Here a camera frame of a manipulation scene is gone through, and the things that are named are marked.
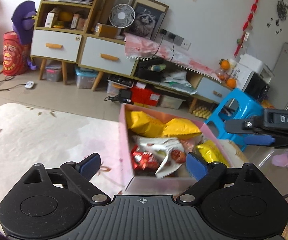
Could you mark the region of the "pink clear candy packet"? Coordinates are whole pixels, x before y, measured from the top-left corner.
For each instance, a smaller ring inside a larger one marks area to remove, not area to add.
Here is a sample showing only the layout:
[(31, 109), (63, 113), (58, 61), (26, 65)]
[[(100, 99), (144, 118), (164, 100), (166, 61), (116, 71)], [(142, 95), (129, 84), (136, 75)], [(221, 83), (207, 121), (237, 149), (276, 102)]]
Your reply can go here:
[(204, 142), (204, 137), (199, 135), (191, 139), (181, 139), (180, 142), (183, 145), (186, 154), (197, 153), (197, 146)]

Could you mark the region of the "brown snack bar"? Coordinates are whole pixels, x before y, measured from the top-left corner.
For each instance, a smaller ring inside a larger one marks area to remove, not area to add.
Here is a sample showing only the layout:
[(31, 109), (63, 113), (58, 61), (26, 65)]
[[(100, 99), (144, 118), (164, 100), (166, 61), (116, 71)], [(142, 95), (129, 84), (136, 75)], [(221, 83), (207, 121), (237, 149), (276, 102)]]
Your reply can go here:
[(197, 125), (188, 119), (174, 118), (165, 124), (162, 132), (163, 137), (187, 140), (201, 135)]

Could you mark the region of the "white snack packet blue print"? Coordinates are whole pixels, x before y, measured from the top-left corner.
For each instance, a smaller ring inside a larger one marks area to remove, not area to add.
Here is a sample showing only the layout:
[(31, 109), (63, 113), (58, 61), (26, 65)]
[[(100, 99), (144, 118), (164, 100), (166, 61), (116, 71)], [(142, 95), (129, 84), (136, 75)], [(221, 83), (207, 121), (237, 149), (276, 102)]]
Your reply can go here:
[(136, 150), (147, 153), (148, 159), (157, 161), (159, 166), (153, 168), (156, 178), (164, 178), (174, 173), (186, 161), (184, 146), (177, 138), (145, 138), (133, 136)]

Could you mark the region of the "pink cardboard snack box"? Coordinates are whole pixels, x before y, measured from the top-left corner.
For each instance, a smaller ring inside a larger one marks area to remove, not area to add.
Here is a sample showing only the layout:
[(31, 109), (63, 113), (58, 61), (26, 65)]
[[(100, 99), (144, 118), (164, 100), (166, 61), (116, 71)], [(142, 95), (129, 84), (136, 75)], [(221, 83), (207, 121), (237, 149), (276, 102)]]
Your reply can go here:
[(122, 104), (119, 115), (119, 142), (124, 193), (132, 195), (172, 194), (178, 195), (197, 181), (192, 177), (166, 177), (158, 179), (153, 176), (138, 176), (132, 166), (131, 147), (128, 138), (126, 111), (143, 111), (166, 123), (176, 115), (160, 112), (158, 108), (144, 108), (137, 105)]

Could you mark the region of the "small red snack packet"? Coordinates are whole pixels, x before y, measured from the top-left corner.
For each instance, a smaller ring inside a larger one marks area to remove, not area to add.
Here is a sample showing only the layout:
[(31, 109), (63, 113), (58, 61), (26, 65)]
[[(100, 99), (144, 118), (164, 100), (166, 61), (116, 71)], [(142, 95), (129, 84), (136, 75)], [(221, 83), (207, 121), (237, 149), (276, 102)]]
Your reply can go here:
[(156, 171), (160, 166), (153, 153), (142, 151), (138, 145), (132, 148), (131, 155), (134, 170)]

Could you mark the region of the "large yellow snack bag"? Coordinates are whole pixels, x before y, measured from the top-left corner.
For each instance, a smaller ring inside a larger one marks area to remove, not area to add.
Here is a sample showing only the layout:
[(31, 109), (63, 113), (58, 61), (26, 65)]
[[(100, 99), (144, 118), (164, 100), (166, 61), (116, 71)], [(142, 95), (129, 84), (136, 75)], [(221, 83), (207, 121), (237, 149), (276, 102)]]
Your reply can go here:
[(148, 138), (162, 137), (165, 124), (143, 111), (126, 111), (128, 129), (134, 133)]

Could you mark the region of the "yellow snack packet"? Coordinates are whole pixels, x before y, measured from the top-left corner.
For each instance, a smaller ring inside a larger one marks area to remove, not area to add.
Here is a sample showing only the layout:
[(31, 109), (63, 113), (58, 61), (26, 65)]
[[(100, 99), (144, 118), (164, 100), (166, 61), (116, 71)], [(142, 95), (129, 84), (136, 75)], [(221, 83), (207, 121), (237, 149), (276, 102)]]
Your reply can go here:
[(227, 167), (230, 167), (226, 158), (220, 151), (220, 149), (216, 146), (216, 144), (211, 140), (206, 140), (205, 142), (196, 146), (197, 151), (203, 157), (205, 161), (208, 163), (213, 163), (214, 161), (218, 161), (220, 163), (225, 164)]

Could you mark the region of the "orange fruit lower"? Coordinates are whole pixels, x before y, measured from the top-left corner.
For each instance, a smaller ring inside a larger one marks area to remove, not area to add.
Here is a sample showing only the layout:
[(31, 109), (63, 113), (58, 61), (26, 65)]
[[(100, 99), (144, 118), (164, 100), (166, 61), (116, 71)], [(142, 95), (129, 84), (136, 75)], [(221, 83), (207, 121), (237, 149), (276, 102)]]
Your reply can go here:
[(236, 81), (236, 79), (229, 78), (229, 79), (226, 81), (226, 85), (227, 85), (229, 88), (234, 89), (234, 88), (236, 88), (236, 86), (237, 86), (237, 81)]

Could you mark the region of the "orange fruit upper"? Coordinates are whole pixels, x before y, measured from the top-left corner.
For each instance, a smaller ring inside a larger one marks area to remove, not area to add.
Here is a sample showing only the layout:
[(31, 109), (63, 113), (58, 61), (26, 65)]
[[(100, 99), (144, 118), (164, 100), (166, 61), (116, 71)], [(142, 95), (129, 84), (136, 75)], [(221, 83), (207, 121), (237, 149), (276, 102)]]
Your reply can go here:
[(219, 64), (220, 64), (220, 67), (225, 71), (230, 69), (230, 62), (228, 60), (221, 59)]

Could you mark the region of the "clear storage bin blue lid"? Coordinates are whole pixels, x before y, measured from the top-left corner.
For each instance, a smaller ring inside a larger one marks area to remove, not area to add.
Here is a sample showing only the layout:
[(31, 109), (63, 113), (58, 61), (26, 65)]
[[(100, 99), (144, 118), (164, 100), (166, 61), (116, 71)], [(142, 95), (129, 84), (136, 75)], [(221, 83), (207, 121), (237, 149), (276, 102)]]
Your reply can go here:
[(77, 88), (91, 89), (98, 76), (98, 71), (75, 66), (75, 72)]

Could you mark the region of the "red printed bucket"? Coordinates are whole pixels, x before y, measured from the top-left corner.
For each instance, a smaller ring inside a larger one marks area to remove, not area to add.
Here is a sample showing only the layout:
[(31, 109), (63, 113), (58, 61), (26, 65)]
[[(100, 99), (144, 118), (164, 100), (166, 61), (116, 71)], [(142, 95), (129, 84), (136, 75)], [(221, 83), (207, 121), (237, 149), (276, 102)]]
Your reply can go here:
[(14, 31), (5, 33), (3, 38), (3, 74), (17, 76), (25, 73), (28, 70), (30, 45), (20, 44), (19, 36)]

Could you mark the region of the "wooden shelf cabinet with drawers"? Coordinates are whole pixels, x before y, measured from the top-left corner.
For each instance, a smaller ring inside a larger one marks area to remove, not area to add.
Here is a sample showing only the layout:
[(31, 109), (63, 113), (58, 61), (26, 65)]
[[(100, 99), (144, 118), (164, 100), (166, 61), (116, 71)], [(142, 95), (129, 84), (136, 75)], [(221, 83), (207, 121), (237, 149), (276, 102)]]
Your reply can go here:
[(64, 82), (69, 63), (97, 70), (93, 88), (105, 73), (132, 76), (135, 61), (126, 58), (124, 41), (108, 24), (110, 8), (110, 0), (41, 0), (30, 51), (41, 59), (39, 78), (49, 60), (60, 62)]

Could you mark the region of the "white desk fan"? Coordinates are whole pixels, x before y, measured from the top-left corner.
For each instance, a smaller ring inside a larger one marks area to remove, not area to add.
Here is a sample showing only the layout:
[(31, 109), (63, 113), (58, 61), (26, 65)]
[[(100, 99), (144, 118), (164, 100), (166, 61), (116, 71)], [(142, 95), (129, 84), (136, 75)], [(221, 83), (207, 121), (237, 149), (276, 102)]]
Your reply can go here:
[(123, 40), (122, 29), (128, 28), (135, 20), (135, 11), (130, 0), (104, 0), (102, 12), (108, 12), (110, 24), (117, 28), (115, 39)]

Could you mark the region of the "purple plush toy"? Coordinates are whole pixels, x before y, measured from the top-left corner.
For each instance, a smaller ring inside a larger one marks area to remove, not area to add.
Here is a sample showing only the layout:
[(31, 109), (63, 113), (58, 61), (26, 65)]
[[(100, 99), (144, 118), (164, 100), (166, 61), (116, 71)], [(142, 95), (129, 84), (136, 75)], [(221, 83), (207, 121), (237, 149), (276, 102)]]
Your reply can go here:
[(24, 1), (17, 6), (11, 17), (13, 31), (17, 34), (20, 44), (20, 61), (16, 63), (16, 72), (13, 75), (23, 74), (27, 70), (36, 70), (37, 65), (30, 57), (33, 32), (37, 10), (35, 2)]

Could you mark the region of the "wall power socket strip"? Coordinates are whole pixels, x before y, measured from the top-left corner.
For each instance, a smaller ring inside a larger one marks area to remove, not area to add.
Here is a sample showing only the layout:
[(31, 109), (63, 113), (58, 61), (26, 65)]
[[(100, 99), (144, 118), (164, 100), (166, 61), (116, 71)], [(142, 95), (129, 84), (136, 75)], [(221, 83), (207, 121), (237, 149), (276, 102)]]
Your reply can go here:
[(174, 45), (179, 46), (179, 47), (183, 48), (184, 50), (189, 50), (189, 48), (191, 46), (190, 41), (182, 38), (179, 35), (175, 35), (175, 34), (169, 32), (165, 29), (160, 29), (159, 34), (165, 41), (173, 43)]

